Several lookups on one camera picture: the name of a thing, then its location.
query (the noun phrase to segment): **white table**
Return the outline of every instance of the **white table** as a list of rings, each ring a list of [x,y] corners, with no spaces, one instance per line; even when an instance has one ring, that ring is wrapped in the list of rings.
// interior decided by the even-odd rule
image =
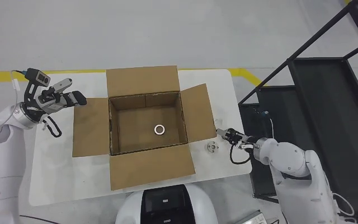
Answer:
[[[234,128],[243,132],[228,70],[186,70],[178,74],[181,90],[206,83],[216,128]],[[105,73],[52,74],[51,84],[67,77],[73,80],[68,91],[80,90],[88,98],[107,97]],[[213,140],[218,143],[219,150],[215,153],[205,149],[208,140],[190,143],[196,174],[111,191],[109,155],[72,158],[73,108],[51,116],[63,135],[54,138],[48,130],[41,130],[42,125],[37,126],[29,195],[32,206],[225,178],[248,174],[252,170],[250,162],[232,164],[229,159],[230,145],[221,137],[216,137]],[[243,161],[247,157],[248,154],[242,150],[233,151],[234,161]]]

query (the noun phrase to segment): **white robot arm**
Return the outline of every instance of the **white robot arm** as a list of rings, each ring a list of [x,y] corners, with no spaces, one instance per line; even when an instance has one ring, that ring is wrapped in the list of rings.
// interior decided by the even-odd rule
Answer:
[[[303,151],[273,138],[245,136],[234,129],[216,132],[231,144],[241,141],[241,148],[250,148],[255,159],[270,166],[281,210],[289,224],[351,223],[338,216],[340,210],[314,151]],[[285,178],[282,173],[295,178]],[[299,179],[308,175],[311,178]]]
[[[87,103],[79,91],[63,93],[72,84],[69,78],[35,96],[37,87],[48,87],[50,77],[32,68],[22,73],[29,80],[24,102],[9,106],[0,112],[0,223],[6,224],[21,223],[18,213],[18,191],[26,168],[23,130],[44,122],[53,136],[59,137],[59,128],[56,126],[59,134],[54,134],[44,119],[63,108]]]

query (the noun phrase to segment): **open cardboard box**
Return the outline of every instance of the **open cardboard box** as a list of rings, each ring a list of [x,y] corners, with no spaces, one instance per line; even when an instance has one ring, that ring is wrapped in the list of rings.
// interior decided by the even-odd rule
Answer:
[[[110,154],[111,190],[194,174],[188,143],[216,137],[206,84],[180,91],[176,66],[106,76],[109,98],[74,108],[72,156]]]

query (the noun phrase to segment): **yellow tape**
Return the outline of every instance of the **yellow tape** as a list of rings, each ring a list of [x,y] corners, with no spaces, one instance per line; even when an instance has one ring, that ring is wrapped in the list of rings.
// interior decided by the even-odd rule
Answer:
[[[243,77],[255,86],[258,86],[258,84],[261,83],[261,80],[259,78],[254,76],[251,72],[249,72],[245,68],[228,68],[228,70],[231,73],[231,76]]]
[[[45,74],[68,74],[68,73],[96,73],[96,72],[106,72],[106,70],[63,70],[63,71],[43,71]],[[19,81],[27,81],[23,74],[19,74],[17,72],[12,73],[14,78],[17,78]],[[0,82],[10,82],[10,72],[0,71]]]
[[[197,68],[197,69],[183,68],[179,70],[201,70],[201,69],[207,69],[207,68]],[[260,79],[258,79],[255,75],[253,75],[245,68],[228,68],[228,70],[232,76],[243,77],[255,86],[257,86],[261,82]],[[106,72],[106,70],[64,70],[64,71],[43,71],[43,72],[45,74],[66,74],[66,73],[96,73],[96,72]],[[25,77],[22,74],[19,74],[17,72],[13,72],[12,74],[14,78],[18,79],[19,81],[26,81]],[[10,81],[11,81],[10,72],[0,71],[0,82],[10,82]]]

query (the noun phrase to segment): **gray floor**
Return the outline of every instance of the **gray floor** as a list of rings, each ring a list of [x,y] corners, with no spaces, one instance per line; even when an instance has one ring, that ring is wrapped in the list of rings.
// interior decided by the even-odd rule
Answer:
[[[244,67],[264,79],[342,5],[340,0],[4,0],[0,7],[0,70],[176,64],[179,68]],[[303,56],[342,56],[357,46],[357,29],[345,18]],[[358,67],[358,57],[350,62]],[[233,82],[238,100],[254,87],[242,77],[234,77]],[[284,70],[269,84],[291,82]],[[10,90],[8,84],[0,83],[0,109],[12,103]],[[28,131],[25,137],[22,214],[60,223],[114,223],[126,195],[31,207],[35,132]],[[278,205],[252,198],[248,175],[197,184],[213,200],[220,223],[233,223],[257,209],[271,221],[281,217]]]

